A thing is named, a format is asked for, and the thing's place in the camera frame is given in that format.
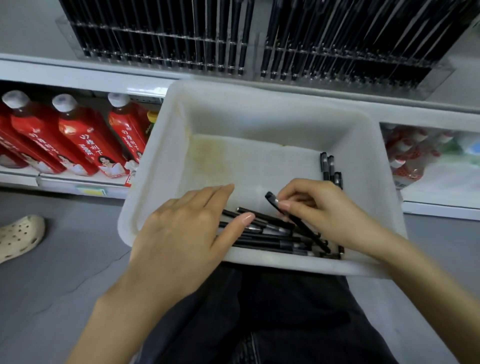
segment white clog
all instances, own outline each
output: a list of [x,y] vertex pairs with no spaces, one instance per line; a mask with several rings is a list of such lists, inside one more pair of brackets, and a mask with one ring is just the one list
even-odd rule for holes
[[45,221],[29,215],[0,228],[0,264],[35,248],[45,233]]

